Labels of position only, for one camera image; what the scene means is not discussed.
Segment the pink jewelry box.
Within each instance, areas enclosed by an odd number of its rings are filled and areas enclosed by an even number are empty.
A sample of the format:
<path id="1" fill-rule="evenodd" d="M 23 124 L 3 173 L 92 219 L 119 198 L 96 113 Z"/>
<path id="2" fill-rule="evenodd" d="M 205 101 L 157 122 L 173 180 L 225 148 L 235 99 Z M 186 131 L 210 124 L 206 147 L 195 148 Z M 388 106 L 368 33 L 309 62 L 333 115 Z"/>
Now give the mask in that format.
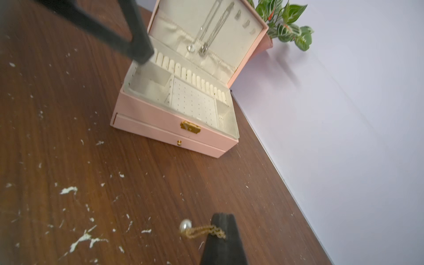
<path id="1" fill-rule="evenodd" d="M 157 1 L 111 126 L 219 158 L 239 141 L 230 88 L 268 31 L 247 1 Z"/>

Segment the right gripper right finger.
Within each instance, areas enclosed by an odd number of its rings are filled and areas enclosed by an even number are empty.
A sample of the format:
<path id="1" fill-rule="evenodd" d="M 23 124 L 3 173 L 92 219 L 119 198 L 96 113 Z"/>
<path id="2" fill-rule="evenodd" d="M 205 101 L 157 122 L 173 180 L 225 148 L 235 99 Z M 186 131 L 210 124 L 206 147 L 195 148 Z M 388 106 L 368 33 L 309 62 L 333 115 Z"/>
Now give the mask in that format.
<path id="1" fill-rule="evenodd" d="M 211 224 L 221 228 L 226 239 L 208 235 L 200 265 L 247 265 L 248 260 L 235 216 L 215 213 Z"/>

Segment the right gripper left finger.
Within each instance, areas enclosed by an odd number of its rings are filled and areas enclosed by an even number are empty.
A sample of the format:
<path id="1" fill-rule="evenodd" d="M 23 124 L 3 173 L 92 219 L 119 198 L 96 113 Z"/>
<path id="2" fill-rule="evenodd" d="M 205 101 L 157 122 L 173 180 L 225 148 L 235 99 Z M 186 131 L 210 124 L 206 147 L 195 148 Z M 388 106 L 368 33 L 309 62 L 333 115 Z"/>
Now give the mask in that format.
<path id="1" fill-rule="evenodd" d="M 153 46 L 135 1 L 118 1 L 132 35 L 131 41 L 125 40 L 122 36 L 83 11 L 76 1 L 38 0 L 37 3 L 63 17 L 85 32 L 95 36 L 112 49 L 136 61 L 140 65 L 147 63 L 154 54 Z"/>

